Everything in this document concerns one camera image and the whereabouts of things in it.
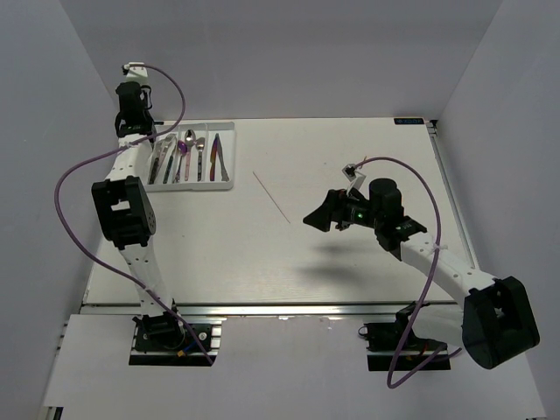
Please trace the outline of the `black handled fork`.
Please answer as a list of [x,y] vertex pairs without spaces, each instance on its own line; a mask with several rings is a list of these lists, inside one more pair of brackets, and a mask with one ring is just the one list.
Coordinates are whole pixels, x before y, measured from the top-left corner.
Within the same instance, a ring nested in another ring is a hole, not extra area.
[[164,177],[163,177],[163,184],[167,184],[170,176],[171,176],[171,172],[172,172],[172,167],[173,167],[173,163],[174,163],[174,158],[175,158],[175,154],[176,154],[176,145],[174,145],[171,148],[171,151],[168,153],[168,159],[167,159],[167,163],[166,163],[166,167],[165,167],[165,172],[164,172]]
[[157,179],[161,164],[163,163],[163,160],[167,153],[167,144],[168,141],[164,139],[159,141],[154,148],[152,163],[150,167],[150,175],[148,177],[149,185],[153,185]]

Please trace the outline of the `pink handled spoon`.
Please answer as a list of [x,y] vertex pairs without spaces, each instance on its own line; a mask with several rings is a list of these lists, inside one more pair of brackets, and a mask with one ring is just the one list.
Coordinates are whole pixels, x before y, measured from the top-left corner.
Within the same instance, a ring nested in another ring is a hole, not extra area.
[[190,177],[190,166],[191,166],[191,156],[193,147],[196,144],[196,134],[192,129],[188,129],[185,133],[184,143],[186,146],[186,154],[185,154],[185,171],[184,171],[184,181],[187,182]]

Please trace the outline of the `iridescent rainbow spoon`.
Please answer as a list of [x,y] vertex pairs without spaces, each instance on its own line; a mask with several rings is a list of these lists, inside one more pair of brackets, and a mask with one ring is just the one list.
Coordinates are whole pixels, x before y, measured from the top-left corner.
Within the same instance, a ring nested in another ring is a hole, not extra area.
[[187,153],[187,145],[183,140],[178,141],[178,163],[173,178],[173,183],[177,184],[180,181],[181,165]]

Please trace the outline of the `dark handled silver spoon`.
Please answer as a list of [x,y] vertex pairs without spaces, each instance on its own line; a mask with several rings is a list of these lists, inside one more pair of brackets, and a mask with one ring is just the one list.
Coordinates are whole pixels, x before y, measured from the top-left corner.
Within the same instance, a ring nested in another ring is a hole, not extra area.
[[203,179],[203,161],[206,139],[204,137],[199,137],[196,140],[195,147],[197,151],[197,181],[201,182]]

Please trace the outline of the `white chopstick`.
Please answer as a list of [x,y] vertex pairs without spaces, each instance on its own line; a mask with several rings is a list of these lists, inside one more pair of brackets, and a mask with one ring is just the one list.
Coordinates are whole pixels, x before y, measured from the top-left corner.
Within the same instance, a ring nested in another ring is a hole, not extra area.
[[278,204],[277,200],[274,198],[274,196],[272,195],[268,187],[263,183],[259,175],[255,171],[252,171],[252,174],[255,177],[255,180],[257,181],[259,186],[264,190],[264,192],[269,197],[269,199],[271,200],[275,208],[278,210],[278,212],[282,215],[282,217],[287,221],[288,224],[291,224],[290,219],[288,218],[284,210],[280,207],[280,205]]

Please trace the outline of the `iridescent rainbow knife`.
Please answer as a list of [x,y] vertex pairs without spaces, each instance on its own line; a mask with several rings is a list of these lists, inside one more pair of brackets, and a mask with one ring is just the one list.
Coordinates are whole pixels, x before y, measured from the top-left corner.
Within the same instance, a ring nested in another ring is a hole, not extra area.
[[209,180],[211,182],[215,181],[215,171],[216,171],[216,160],[218,157],[218,149],[220,143],[220,136],[216,134],[214,136],[213,145],[210,154],[210,171],[209,171]]

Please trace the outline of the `ornate silver knife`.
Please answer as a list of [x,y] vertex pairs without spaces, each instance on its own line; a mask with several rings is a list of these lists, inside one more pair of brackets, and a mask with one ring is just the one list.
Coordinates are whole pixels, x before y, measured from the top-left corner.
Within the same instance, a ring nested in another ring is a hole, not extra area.
[[229,181],[229,176],[228,176],[227,168],[225,166],[223,148],[222,148],[221,138],[220,138],[219,134],[215,135],[214,142],[215,142],[215,149],[216,149],[215,155],[219,159],[219,162],[220,162],[221,181],[222,182],[228,182]]

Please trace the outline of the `pink handled fork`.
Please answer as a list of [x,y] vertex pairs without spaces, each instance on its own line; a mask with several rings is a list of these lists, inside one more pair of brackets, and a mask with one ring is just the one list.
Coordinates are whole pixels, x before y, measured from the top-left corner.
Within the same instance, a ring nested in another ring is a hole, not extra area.
[[161,151],[159,153],[159,158],[164,159],[167,151],[176,143],[177,135],[175,133],[171,133],[165,137],[165,139],[161,143]]

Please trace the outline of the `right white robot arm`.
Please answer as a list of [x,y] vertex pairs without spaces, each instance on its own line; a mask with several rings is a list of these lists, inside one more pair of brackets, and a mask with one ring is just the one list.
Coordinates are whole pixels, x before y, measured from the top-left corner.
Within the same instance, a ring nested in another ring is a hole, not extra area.
[[327,232],[352,225],[371,228],[381,247],[444,290],[457,308],[409,304],[395,315],[395,330],[375,338],[396,340],[413,349],[425,340],[461,347],[481,367],[496,368],[540,342],[526,288],[513,276],[498,278],[476,269],[438,246],[426,227],[405,214],[394,180],[370,182],[369,195],[357,189],[331,190],[323,203],[303,219]]

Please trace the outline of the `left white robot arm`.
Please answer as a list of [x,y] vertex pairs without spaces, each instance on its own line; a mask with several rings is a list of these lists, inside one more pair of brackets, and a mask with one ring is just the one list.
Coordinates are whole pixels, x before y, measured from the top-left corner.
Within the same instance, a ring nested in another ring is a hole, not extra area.
[[155,339],[164,348],[179,347],[185,328],[168,313],[173,299],[165,286],[153,247],[157,230],[154,210],[144,188],[155,133],[149,112],[149,87],[137,81],[121,83],[116,94],[119,111],[115,118],[117,153],[107,177],[92,185],[95,210],[105,239],[119,250],[136,286],[142,317],[136,320],[155,329]]

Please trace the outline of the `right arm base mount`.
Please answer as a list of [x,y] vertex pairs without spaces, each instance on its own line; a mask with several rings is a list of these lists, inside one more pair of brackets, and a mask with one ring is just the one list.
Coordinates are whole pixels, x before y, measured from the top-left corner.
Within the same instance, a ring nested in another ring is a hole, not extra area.
[[[415,307],[415,302],[401,309],[390,322],[369,322],[358,329],[358,336],[367,342],[367,368],[369,372],[388,372],[393,354],[404,328]],[[450,370],[447,345],[433,339],[419,339],[411,332],[405,341],[395,365],[396,372],[406,372],[427,360],[440,346],[444,349],[435,360],[423,367],[426,371]]]

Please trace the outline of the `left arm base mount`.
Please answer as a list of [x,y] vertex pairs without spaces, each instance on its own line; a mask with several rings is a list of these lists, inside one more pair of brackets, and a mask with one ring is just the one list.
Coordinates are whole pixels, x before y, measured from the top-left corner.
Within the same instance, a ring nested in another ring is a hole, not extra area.
[[134,317],[135,330],[129,354],[133,367],[211,367],[217,350],[211,324],[190,324],[193,334],[168,313]]

